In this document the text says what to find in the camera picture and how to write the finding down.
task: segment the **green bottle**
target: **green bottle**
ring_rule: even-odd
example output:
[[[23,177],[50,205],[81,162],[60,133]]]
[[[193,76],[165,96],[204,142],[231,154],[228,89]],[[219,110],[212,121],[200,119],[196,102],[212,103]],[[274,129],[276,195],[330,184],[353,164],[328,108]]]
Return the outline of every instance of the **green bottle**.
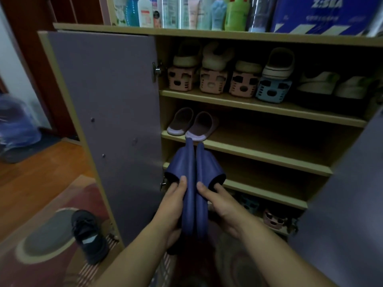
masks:
[[[245,31],[250,4],[244,0],[235,0],[227,4],[225,31]]]

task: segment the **wooden floor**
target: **wooden floor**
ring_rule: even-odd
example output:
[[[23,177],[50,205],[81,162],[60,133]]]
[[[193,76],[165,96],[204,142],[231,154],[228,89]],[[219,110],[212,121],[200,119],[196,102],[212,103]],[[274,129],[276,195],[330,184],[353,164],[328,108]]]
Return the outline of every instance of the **wooden floor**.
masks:
[[[82,147],[68,142],[17,164],[0,162],[0,241],[81,174],[93,177]]]

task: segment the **purple cabinet door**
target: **purple cabinet door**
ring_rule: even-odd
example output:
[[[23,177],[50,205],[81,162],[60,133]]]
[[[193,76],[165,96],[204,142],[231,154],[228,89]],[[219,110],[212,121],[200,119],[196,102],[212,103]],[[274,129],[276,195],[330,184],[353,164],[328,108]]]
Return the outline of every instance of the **purple cabinet door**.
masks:
[[[48,38],[126,246],[161,200],[155,38],[88,32]]]
[[[340,287],[382,286],[382,109],[309,203],[289,243]]]

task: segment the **black sneaker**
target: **black sneaker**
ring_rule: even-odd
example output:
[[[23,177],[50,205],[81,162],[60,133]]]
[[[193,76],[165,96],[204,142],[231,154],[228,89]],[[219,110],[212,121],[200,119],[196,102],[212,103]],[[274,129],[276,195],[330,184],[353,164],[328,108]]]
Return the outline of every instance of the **black sneaker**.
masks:
[[[97,219],[87,210],[77,210],[72,215],[72,234],[89,265],[96,265],[108,254],[109,246],[98,227]]]

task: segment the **navy blue slide sandal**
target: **navy blue slide sandal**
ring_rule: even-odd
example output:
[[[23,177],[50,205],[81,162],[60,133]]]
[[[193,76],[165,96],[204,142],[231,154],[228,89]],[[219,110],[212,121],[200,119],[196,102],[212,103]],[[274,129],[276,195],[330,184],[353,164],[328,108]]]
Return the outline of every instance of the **navy blue slide sandal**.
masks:
[[[223,184],[226,174],[213,154],[204,148],[203,143],[197,145],[197,181],[201,181],[208,189],[214,190],[216,183]],[[203,239],[208,233],[208,202],[196,193],[196,228],[197,237]]]
[[[195,196],[196,196],[196,165],[193,140],[186,138],[186,146],[178,149],[171,163],[165,171],[165,178],[170,182],[179,182],[181,176],[188,179],[188,188],[184,196],[184,208],[182,210],[182,232],[193,235]]]

